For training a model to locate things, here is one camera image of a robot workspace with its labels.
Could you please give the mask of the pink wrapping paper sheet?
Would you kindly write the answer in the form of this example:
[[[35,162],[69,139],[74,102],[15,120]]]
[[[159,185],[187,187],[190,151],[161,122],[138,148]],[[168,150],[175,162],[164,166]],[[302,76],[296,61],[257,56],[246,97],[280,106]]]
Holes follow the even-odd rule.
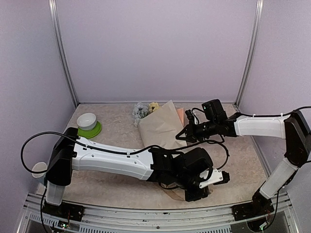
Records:
[[[138,123],[140,137],[145,147],[150,145],[158,145],[165,149],[185,147],[186,141],[175,138],[183,128],[175,105],[171,100]]]

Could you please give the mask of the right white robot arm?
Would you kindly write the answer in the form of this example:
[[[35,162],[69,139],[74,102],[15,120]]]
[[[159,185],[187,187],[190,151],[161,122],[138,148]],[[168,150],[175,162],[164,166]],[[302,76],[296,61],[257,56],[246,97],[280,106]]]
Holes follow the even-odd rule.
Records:
[[[195,123],[194,114],[187,110],[185,114],[189,123],[175,136],[177,140],[196,143],[218,134],[227,137],[275,137],[286,141],[283,160],[259,188],[259,197],[248,205],[252,215],[260,215],[268,206],[267,200],[283,187],[299,168],[310,162],[311,129],[301,109],[279,115],[235,113],[227,116],[219,99],[203,103],[202,108],[207,121]]]

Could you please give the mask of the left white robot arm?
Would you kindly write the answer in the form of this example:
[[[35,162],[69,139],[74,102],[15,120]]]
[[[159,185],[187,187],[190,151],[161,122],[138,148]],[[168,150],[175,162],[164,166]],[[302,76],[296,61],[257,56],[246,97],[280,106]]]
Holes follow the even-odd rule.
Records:
[[[68,211],[62,199],[74,170],[107,172],[164,185],[175,183],[185,189],[186,201],[195,201],[208,195],[204,182],[213,174],[213,162],[203,148],[186,153],[159,146],[118,148],[94,143],[70,127],[55,143],[46,172],[46,202],[58,216]]]

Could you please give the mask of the blue fake flower stem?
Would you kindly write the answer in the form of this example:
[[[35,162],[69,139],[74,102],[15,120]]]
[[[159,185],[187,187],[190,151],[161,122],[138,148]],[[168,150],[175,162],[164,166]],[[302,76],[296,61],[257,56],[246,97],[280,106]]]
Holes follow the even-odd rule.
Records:
[[[142,102],[138,102],[133,108],[134,126],[138,127],[138,123],[141,119],[145,118],[149,113],[148,106]]]

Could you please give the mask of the yellow fake flower stem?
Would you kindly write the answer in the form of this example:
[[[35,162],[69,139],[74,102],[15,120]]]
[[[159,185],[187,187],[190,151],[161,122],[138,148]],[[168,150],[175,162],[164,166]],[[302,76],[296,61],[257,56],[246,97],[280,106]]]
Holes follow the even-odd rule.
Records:
[[[151,102],[149,104],[149,113],[153,113],[154,111],[158,110],[160,108],[160,104],[158,102]]]

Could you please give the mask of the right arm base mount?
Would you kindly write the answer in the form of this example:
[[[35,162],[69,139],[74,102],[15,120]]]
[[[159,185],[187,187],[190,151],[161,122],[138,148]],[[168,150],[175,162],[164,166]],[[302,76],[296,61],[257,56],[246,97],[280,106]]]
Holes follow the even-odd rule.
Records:
[[[231,207],[235,221],[245,220],[272,213],[275,209],[270,198],[264,197],[258,189],[247,203],[233,205]]]

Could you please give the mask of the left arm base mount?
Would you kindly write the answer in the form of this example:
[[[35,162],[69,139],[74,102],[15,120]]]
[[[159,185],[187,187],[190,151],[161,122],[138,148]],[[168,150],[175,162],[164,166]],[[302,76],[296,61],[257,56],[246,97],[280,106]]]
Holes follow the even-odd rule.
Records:
[[[62,202],[59,206],[44,202],[42,209],[43,213],[45,214],[78,222],[82,221],[84,210],[85,208],[82,205],[71,204],[67,202]]]

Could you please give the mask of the brown ribbon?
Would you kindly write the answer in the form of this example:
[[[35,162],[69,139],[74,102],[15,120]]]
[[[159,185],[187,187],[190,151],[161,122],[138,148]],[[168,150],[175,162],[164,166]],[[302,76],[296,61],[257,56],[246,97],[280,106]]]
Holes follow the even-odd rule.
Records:
[[[176,201],[186,202],[184,189],[181,189],[181,188],[172,189],[172,190],[168,190],[164,188],[161,188],[161,189],[171,199],[176,200]]]

